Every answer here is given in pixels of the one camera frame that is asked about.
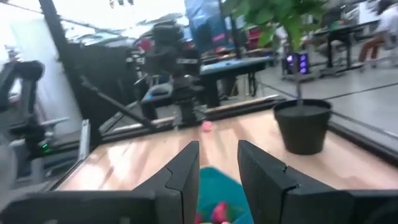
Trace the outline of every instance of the computer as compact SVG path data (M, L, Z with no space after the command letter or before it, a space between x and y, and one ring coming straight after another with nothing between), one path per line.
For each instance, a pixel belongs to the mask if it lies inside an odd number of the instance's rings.
M336 190L242 140L238 164L255 224L397 223L398 190Z
M200 50L200 53L205 53L206 51L213 50L215 48L209 20L206 20L194 29L192 32L192 38L197 49Z
M296 57L297 57L296 71L300 72L302 75L311 73L310 63L308 61L308 53L306 52L297 53ZM294 67L293 55L286 56L283 63L284 63L283 65L284 69L286 69L287 74L288 75L293 74L293 67Z
M27 194L0 214L2 224L192 224L199 188L199 143L188 144L132 191L53 191Z

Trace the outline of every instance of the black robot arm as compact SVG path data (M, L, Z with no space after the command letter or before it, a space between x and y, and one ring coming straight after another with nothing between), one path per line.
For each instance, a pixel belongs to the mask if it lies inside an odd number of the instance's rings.
M15 80L21 81L20 107L15 120L11 123L11 131L19 132L28 126L36 126L34 105L36 101L37 82L42 77L44 65L38 61L7 63L0 75L0 112L9 108L9 91Z

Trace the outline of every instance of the wooden table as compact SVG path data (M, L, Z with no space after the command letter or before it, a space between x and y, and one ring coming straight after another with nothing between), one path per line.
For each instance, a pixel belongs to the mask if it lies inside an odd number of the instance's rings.
M216 121L209 133L190 128L102 145L57 190L134 189L192 140L200 141L201 167L214 166L239 181L238 139L337 189L398 189L395 167L331 132L317 155L287 152L272 111L266 110Z

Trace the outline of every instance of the small pink ball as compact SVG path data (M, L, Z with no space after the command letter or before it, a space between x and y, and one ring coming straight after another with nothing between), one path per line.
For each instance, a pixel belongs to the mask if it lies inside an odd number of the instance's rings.
M201 124L201 130L203 132L209 132L209 131L211 131L211 125L212 125L211 121L204 121Z

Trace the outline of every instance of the desk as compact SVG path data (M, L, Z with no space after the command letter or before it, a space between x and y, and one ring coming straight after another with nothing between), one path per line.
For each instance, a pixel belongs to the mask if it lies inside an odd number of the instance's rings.
M202 59L202 65L211 65L213 63L217 63L223 60L231 60L235 58L235 54L228 54L224 56L212 56L206 57Z
M265 69L266 62L273 60L272 58L243 58L243 59L232 59L225 60L211 65L204 65L201 68L199 85L205 88L204 99L208 108L214 108L220 105L220 99L218 98L217 80L227 77L235 77L238 75L244 75L248 73L256 73ZM155 103L157 101L163 101L165 103L171 103L171 94L163 96L151 96L149 91L141 100L141 103Z
M216 167L240 182L239 139L252 142L288 166L336 189L398 188L395 167L331 131L326 134L321 153L314 156L289 153L272 110L263 110L215 121L209 133L195 127L99 146L55 190L132 190L192 140L200 142L200 167Z
M350 33L355 32L361 26L366 26L366 24L356 24L353 26L338 26L334 29L326 29L326 30L321 30L321 31L314 33L315 36L327 35L327 38L328 38L328 40L327 40L327 44L328 44L327 67L329 69L333 68L333 52L332 52L331 42L336 39L343 40L344 45L346 47L346 67L335 70L334 73L345 72L345 71L357 69L360 67L360 66L352 66L351 65L351 40L349 39L348 36L350 35Z

